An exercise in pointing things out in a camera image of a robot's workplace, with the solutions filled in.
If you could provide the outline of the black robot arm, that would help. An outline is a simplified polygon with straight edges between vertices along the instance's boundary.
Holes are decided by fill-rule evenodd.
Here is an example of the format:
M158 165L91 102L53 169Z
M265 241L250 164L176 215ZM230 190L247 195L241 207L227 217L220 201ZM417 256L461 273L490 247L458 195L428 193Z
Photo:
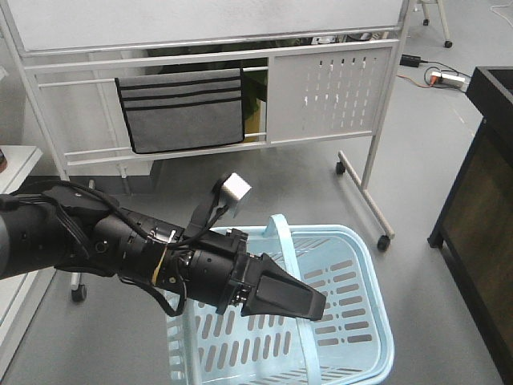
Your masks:
M220 183L179 227L124 209L107 194L46 180L1 197L1 276L53 267L117 277L150 294L175 317L193 299L223 314L280 315L317 321L323 294L286 273L269 255L247 250L238 229L212 230L233 206Z

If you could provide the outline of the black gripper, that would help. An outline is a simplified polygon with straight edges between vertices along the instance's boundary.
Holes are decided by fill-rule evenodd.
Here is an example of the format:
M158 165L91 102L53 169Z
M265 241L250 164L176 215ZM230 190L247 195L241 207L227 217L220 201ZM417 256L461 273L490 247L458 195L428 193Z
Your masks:
M188 242L168 250L160 265L160 288L180 296L177 313L192 299L214 307L218 314L241 304L243 317L323 317L326 296L288 274L268 254L250 253L247 233L209 230Z

